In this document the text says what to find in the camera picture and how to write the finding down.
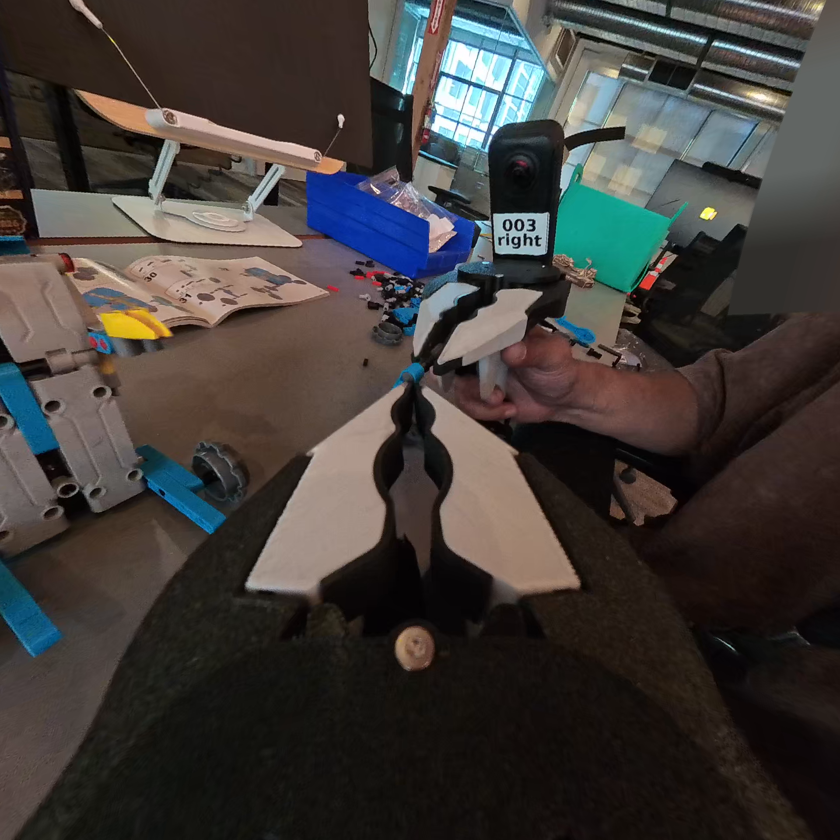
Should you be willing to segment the pile of small brick parts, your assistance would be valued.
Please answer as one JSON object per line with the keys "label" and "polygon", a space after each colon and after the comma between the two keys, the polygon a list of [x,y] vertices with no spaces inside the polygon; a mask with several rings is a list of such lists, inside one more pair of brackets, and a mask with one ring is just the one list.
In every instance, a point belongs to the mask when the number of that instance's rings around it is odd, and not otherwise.
{"label": "pile of small brick parts", "polygon": [[379,313],[380,323],[390,323],[406,335],[414,334],[424,291],[422,281],[377,268],[372,260],[356,261],[350,276],[369,286],[360,299],[368,309]]}

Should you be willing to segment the blue plastic bin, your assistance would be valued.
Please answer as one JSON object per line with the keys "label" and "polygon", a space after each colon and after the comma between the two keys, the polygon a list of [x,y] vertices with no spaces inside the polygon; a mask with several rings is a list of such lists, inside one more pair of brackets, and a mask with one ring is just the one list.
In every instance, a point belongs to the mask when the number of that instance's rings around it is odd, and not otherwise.
{"label": "blue plastic bin", "polygon": [[362,181],[345,172],[308,173],[308,226],[413,279],[443,275],[469,259],[473,222],[456,217],[455,236],[431,252],[428,221],[363,192]]}

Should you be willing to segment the building instruction booklet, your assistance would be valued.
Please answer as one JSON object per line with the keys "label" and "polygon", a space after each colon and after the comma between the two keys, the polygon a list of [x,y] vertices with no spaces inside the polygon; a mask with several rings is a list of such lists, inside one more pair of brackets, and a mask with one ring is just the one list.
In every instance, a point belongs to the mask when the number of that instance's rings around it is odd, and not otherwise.
{"label": "building instruction booklet", "polygon": [[329,292],[258,258],[158,255],[124,269],[73,257],[68,277],[93,311],[145,309],[168,328],[213,328],[249,309],[284,308]]}

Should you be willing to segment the dark blue toy kit box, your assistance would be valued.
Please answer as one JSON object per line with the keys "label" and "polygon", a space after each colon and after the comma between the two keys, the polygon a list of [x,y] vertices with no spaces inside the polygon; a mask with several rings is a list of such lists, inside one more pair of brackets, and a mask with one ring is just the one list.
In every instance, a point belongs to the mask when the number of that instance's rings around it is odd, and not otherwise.
{"label": "dark blue toy kit box", "polygon": [[38,236],[35,211],[27,192],[15,148],[1,134],[1,235],[33,239]]}

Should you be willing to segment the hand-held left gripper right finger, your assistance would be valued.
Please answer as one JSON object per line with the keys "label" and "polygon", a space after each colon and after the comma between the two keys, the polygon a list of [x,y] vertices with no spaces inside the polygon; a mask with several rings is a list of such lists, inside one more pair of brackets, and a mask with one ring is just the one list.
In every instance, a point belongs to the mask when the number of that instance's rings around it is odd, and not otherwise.
{"label": "hand-held left gripper right finger", "polygon": [[427,455],[442,456],[437,513],[444,568],[472,599],[578,591],[581,580],[517,462],[516,450],[427,387],[418,392]]}

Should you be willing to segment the white desk lamp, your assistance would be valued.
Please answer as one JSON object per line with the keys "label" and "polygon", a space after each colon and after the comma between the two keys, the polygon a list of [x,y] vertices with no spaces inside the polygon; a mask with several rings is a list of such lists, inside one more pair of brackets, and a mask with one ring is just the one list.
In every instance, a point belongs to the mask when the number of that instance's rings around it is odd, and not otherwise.
{"label": "white desk lamp", "polygon": [[[79,91],[80,98],[99,116],[118,127],[163,140],[148,182],[147,196],[113,196],[112,204],[147,235],[166,242],[258,248],[301,247],[302,242],[298,237],[258,215],[258,210],[287,169],[332,175],[341,172],[344,163],[304,145],[261,138],[186,112],[162,107],[88,5],[82,1],[70,1],[69,4],[116,49],[122,62],[149,96],[153,108],[142,109],[140,106],[85,91]],[[267,161],[270,167],[255,190],[238,208],[165,199],[167,178],[185,145]]]}

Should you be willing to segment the blue grey brick toy vehicle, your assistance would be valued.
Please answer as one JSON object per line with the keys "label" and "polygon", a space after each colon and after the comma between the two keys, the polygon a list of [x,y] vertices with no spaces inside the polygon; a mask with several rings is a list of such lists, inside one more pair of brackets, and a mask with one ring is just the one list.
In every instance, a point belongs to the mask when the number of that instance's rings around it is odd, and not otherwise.
{"label": "blue grey brick toy vehicle", "polygon": [[202,442],[184,467],[135,447],[119,405],[116,358],[161,348],[189,323],[130,277],[68,254],[36,254],[2,235],[1,613],[36,657],[61,639],[8,561],[66,531],[79,510],[102,513],[152,491],[206,533],[225,521],[249,475],[236,453]]}

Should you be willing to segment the clear plastic bags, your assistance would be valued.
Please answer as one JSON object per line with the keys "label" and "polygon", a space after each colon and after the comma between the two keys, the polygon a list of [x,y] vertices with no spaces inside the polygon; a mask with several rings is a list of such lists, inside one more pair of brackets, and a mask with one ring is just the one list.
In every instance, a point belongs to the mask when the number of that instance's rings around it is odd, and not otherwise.
{"label": "clear plastic bags", "polygon": [[412,183],[402,181],[395,166],[365,177],[356,188],[425,221],[430,254],[437,253],[457,235],[456,215],[421,194]]}

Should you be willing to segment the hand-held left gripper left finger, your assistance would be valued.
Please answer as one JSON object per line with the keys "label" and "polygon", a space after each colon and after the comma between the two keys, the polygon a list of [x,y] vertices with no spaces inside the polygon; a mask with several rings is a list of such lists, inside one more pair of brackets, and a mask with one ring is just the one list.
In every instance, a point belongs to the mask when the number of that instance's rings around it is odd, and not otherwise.
{"label": "hand-held left gripper left finger", "polygon": [[308,464],[245,583],[247,592],[320,602],[328,578],[379,546],[402,472],[399,385],[308,452]]}

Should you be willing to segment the wooden standing desk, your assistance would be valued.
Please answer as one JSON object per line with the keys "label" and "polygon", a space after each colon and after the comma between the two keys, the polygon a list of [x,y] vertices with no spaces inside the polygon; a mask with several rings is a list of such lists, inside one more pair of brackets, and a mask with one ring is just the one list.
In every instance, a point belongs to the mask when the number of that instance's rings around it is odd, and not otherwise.
{"label": "wooden standing desk", "polygon": [[365,1],[2,1],[6,68],[370,165]]}

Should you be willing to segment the wooden puzzle model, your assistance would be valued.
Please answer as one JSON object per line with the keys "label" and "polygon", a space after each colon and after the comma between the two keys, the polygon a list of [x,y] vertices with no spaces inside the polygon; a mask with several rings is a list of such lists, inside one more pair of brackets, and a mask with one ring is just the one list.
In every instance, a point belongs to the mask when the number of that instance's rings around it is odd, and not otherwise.
{"label": "wooden puzzle model", "polygon": [[565,279],[583,289],[593,288],[596,277],[596,269],[592,267],[592,261],[587,259],[586,263],[586,266],[578,267],[574,260],[567,255],[555,255],[552,259],[553,267],[560,270]]}

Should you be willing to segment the person's right hand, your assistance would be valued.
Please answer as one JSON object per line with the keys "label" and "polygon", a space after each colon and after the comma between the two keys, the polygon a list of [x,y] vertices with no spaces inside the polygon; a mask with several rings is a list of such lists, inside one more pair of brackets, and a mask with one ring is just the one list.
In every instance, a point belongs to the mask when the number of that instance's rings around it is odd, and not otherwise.
{"label": "person's right hand", "polygon": [[476,375],[455,380],[455,404],[484,423],[537,424],[565,422],[592,409],[584,377],[585,364],[573,357],[569,341],[541,327],[501,354],[507,366],[504,388],[480,395]]}

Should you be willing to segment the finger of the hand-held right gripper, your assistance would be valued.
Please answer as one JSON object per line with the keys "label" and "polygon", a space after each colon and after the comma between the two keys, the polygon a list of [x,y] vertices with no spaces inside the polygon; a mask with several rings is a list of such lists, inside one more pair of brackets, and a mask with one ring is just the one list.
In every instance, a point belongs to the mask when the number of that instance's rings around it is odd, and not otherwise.
{"label": "finger of the hand-held right gripper", "polygon": [[435,365],[457,362],[467,366],[521,341],[527,331],[528,310],[542,296],[535,289],[499,290],[492,304],[479,308],[473,317],[455,327]]}
{"label": "finger of the hand-held right gripper", "polygon": [[413,359],[415,361],[431,358],[430,354],[435,344],[430,344],[429,341],[444,315],[455,308],[461,298],[472,296],[475,293],[475,287],[441,287],[422,300],[413,335]]}

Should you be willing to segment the grey desk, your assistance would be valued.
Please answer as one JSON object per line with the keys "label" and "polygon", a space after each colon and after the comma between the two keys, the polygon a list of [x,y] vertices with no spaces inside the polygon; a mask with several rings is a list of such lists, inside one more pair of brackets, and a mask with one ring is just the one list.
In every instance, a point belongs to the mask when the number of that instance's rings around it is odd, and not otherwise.
{"label": "grey desk", "polygon": [[[522,738],[547,690],[475,677],[455,646],[407,674],[381,639],[294,638],[294,602],[243,593],[244,538],[279,517],[273,477],[387,390],[405,352],[326,239],[269,262],[341,288],[119,360],[132,436],[180,458],[209,436],[256,491],[213,538],[150,492],[11,561],[63,638],[2,629],[2,838],[558,838],[560,793]],[[369,358],[367,368],[361,367]],[[524,696],[532,709],[494,704]]]}

